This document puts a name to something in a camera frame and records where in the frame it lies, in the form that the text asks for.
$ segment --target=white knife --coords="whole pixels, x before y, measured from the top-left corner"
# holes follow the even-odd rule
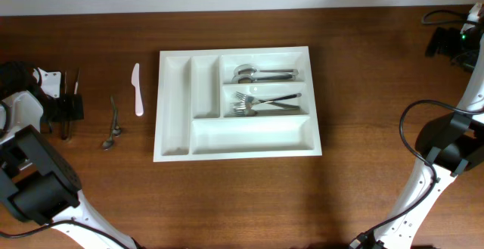
[[[143,101],[141,100],[141,90],[139,88],[139,64],[135,64],[131,75],[131,84],[135,87],[135,113],[140,117],[143,115]]]

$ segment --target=utensil organizer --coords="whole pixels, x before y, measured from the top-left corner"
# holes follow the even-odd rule
[[[297,69],[290,82],[232,84],[235,67]],[[281,101],[299,115],[235,117],[235,92]],[[280,109],[259,104],[255,110]],[[160,52],[154,162],[321,155],[308,47]]]

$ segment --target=white cutlery tray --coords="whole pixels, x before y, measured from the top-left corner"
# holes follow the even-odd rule
[[[294,81],[232,84],[241,64],[299,74]],[[300,106],[301,112],[235,117],[235,92],[257,98],[302,93],[280,101]],[[154,162],[315,155],[321,155],[321,142],[308,47],[160,52]]]

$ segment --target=wooden table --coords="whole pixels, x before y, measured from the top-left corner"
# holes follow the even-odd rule
[[[425,58],[435,8],[340,8],[167,14],[3,17],[0,61],[67,70],[85,119],[73,140],[49,141],[72,164],[91,204],[147,248],[274,248],[348,243],[382,221],[403,189],[414,157],[398,123],[411,102],[457,104],[469,73],[448,58]],[[469,6],[453,7],[467,11]],[[158,57],[162,50],[309,46],[322,157],[153,163]],[[131,72],[141,64],[145,114],[135,116]],[[114,95],[125,129],[102,151]],[[422,106],[405,126],[445,114]],[[465,173],[437,201],[414,244],[481,248],[484,167]],[[24,232],[2,207],[0,229]],[[54,230],[2,248],[79,248]]]

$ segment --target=empty compartment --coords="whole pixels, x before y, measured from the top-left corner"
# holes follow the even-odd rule
[[[158,102],[157,110],[163,112],[162,155],[185,155],[189,150],[191,126],[190,57],[167,57],[160,64],[163,73],[160,75],[158,95],[163,95],[163,98]]]
[[[235,115],[233,115],[232,108],[234,106],[234,103],[239,102],[239,100],[235,98],[236,92],[240,92],[245,95],[250,95],[255,98],[260,98],[265,100],[301,93],[301,96],[298,98],[291,98],[291,99],[277,101],[277,102],[282,104],[299,106],[300,112],[299,113],[296,112],[295,114],[309,114],[309,101],[311,99],[309,97],[308,91],[306,90],[306,84],[303,82],[289,82],[289,83],[273,82],[273,83],[264,83],[264,84],[261,84],[261,83],[260,84],[238,84],[238,85],[223,86],[222,112],[224,117],[235,117]],[[283,108],[276,107],[272,104],[258,104],[252,107],[252,109],[281,110]],[[284,115],[284,113],[275,111],[273,114],[271,114],[271,112],[264,111],[262,115],[278,116],[278,115]]]
[[[191,143],[193,154],[314,149],[306,116],[195,120]]]
[[[194,118],[220,116],[219,56],[191,59],[191,109]]]
[[[220,57],[220,70],[223,83],[232,84],[232,79],[235,76],[235,68],[243,64],[253,65],[253,67],[257,70],[295,69],[298,72],[294,80],[296,82],[303,82],[305,80],[305,71],[309,70],[308,67],[310,65],[309,56],[302,52],[223,55]],[[257,71],[252,75],[252,77],[261,78],[276,75],[282,74]]]

